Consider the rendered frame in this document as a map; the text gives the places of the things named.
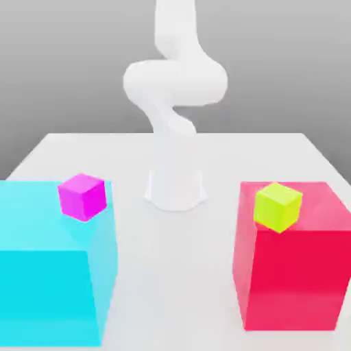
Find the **large cyan box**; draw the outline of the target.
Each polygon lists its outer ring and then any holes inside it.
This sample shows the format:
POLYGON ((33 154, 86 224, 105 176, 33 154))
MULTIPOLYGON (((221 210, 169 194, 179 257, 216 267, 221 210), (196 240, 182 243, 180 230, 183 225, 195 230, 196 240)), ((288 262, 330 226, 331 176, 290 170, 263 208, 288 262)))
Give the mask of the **large cyan box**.
POLYGON ((57 182, 0 181, 0 346, 100 346, 117 276, 112 186, 87 222, 57 182))

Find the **large red box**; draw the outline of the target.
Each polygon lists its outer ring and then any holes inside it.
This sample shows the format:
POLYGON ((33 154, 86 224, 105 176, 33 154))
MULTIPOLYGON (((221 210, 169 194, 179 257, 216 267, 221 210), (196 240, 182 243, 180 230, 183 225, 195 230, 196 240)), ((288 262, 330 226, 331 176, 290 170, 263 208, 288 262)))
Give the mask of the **large red box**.
POLYGON ((240 184, 232 275, 245 330, 334 330, 351 279, 351 212, 325 182, 302 192, 298 222, 278 234, 254 222, 256 192, 240 184))

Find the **small yellow-green cube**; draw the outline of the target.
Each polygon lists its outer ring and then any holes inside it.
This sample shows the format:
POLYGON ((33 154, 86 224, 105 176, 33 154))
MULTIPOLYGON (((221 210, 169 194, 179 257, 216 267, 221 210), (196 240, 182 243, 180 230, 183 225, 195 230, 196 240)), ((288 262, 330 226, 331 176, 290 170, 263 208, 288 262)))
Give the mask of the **small yellow-green cube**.
POLYGON ((273 182, 256 192, 254 221, 277 233, 282 233, 300 216, 303 194, 273 182))

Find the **small magenta cube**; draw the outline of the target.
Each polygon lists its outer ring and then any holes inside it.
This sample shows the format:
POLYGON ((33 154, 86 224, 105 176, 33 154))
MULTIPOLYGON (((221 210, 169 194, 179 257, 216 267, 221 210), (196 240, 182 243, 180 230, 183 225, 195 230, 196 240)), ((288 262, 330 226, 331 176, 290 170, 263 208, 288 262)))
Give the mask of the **small magenta cube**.
POLYGON ((83 222, 107 206, 105 182, 83 173, 60 183, 58 195, 62 213, 83 222))

